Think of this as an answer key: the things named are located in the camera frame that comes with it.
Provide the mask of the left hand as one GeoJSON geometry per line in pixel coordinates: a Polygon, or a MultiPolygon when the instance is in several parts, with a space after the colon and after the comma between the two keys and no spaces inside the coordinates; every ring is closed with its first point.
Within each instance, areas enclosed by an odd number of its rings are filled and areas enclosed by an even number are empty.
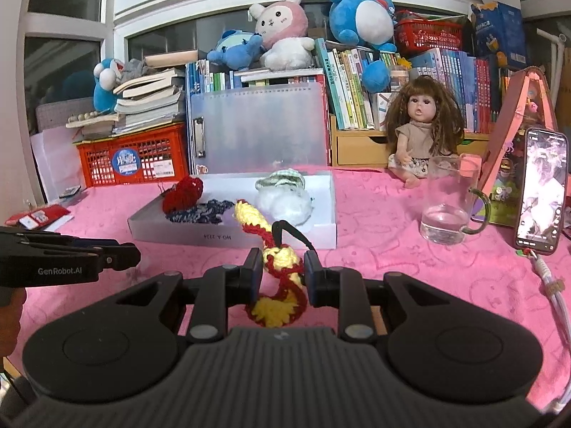
{"type": "Polygon", "coordinates": [[[15,289],[10,304],[0,308],[0,357],[8,357],[15,350],[26,299],[25,289],[15,289]]]}

